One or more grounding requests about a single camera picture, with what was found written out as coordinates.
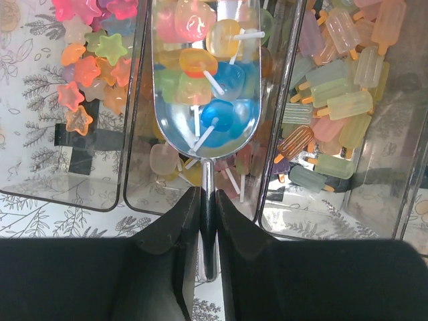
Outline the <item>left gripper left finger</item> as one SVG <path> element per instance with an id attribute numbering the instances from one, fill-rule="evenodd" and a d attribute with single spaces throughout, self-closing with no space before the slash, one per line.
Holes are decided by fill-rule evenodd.
<path id="1" fill-rule="evenodd" d="M 128 238 L 2 239 L 2 320 L 190 320 L 201 190 Z"/>

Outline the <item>metal candy scoop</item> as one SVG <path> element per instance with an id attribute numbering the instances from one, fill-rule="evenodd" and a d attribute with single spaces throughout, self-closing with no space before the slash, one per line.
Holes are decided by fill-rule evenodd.
<path id="1" fill-rule="evenodd" d="M 252 138 L 261 116 L 259 1 L 153 1 L 154 111 L 201 190 L 199 273 L 219 273 L 215 174 Z"/>

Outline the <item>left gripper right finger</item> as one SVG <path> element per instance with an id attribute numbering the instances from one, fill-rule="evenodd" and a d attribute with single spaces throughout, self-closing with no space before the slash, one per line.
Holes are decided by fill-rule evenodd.
<path id="1" fill-rule="evenodd" d="M 426 320 L 427 266 L 403 241 L 280 241 L 218 191 L 227 320 Z"/>

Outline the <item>clear compartment candy box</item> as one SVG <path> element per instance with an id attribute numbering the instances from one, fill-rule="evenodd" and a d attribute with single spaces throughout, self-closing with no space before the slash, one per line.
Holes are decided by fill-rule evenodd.
<path id="1" fill-rule="evenodd" d="M 191 187 L 154 111 L 153 1 L 1 2 L 1 236 L 128 237 Z M 427 227 L 426 1 L 259 1 L 261 116 L 215 188 L 278 237 Z"/>

